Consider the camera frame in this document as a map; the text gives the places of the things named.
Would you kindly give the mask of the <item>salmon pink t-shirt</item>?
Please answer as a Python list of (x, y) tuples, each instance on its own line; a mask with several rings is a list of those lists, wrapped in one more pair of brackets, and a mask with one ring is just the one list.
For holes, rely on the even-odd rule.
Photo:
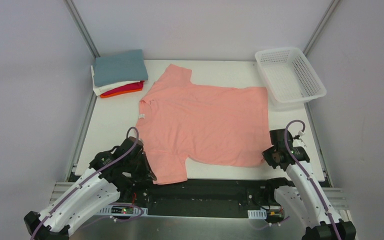
[(170, 64), (139, 101), (136, 128), (157, 185), (186, 181), (187, 159), (256, 167), (272, 146), (266, 88), (198, 85), (192, 74)]

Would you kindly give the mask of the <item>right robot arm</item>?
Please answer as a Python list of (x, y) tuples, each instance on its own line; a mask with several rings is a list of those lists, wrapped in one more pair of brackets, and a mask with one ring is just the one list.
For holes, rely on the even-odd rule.
[(335, 210), (319, 182), (314, 179), (310, 157), (302, 146), (294, 146), (287, 129), (270, 131), (272, 146), (262, 155), (273, 169), (280, 168), (289, 178), (266, 181), (262, 199), (269, 205), (280, 205), (289, 217), (300, 220), (304, 240), (354, 240), (357, 231), (350, 220)]

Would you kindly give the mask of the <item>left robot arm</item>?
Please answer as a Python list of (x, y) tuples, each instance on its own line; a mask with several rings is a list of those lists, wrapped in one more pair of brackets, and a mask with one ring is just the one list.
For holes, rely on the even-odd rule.
[(144, 144), (129, 136), (121, 145), (97, 153), (84, 174), (48, 207), (25, 215), (30, 238), (67, 240), (104, 207), (116, 201), (131, 204), (135, 184), (155, 179)]

